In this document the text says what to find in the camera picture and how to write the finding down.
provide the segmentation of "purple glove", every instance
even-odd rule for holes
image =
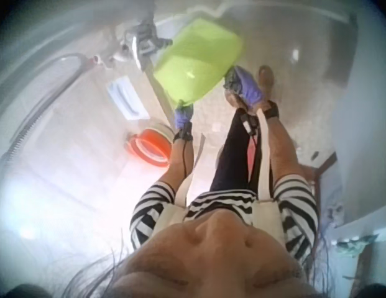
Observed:
[[[250,72],[240,66],[235,66],[234,70],[242,84],[241,94],[239,95],[242,96],[247,105],[252,108],[254,104],[257,104],[262,100],[262,91],[259,89],[259,86]]]
[[[180,130],[186,123],[189,123],[191,118],[193,117],[193,105],[183,107],[178,106],[175,110],[175,126],[176,129]]]

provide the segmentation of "metal hose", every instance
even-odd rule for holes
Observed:
[[[32,76],[36,77],[41,74],[43,71],[51,67],[53,64],[58,63],[59,61],[65,61],[66,59],[77,58],[80,61],[80,67],[75,71],[75,73],[67,79],[59,88],[55,90],[48,98],[43,97],[38,104],[31,110],[29,115],[22,121],[22,127],[19,129],[14,137],[12,138],[12,143],[5,154],[0,159],[0,179],[2,179],[11,164],[14,157],[18,154],[21,146],[24,141],[30,135],[32,129],[37,125],[39,120],[48,110],[48,108],[62,95],[88,68],[88,59],[82,54],[73,53],[64,56],[55,58],[48,63],[44,64],[38,68]]]

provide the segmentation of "black wristband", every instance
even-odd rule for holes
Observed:
[[[263,113],[265,115],[265,118],[266,119],[270,119],[273,117],[280,118],[277,104],[273,101],[269,101],[269,104],[270,104],[271,108]]]
[[[191,122],[187,122],[181,130],[178,131],[178,133],[173,138],[173,142],[175,143],[176,140],[182,139],[184,141],[192,141],[193,135],[191,134],[191,129],[193,128],[193,125]]]

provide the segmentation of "black pants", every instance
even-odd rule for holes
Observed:
[[[262,160],[260,135],[257,140],[254,167],[250,181],[248,181],[247,151],[250,135],[245,130],[241,121],[241,115],[245,113],[243,109],[238,109],[234,114],[223,151],[219,157],[218,168],[216,169],[210,191],[250,189],[257,193],[260,161]]]

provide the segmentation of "dark hair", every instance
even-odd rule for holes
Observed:
[[[363,287],[355,298],[386,298],[386,286],[383,284],[369,284]]]
[[[52,298],[52,295],[34,284],[21,284],[10,290],[4,298]]]

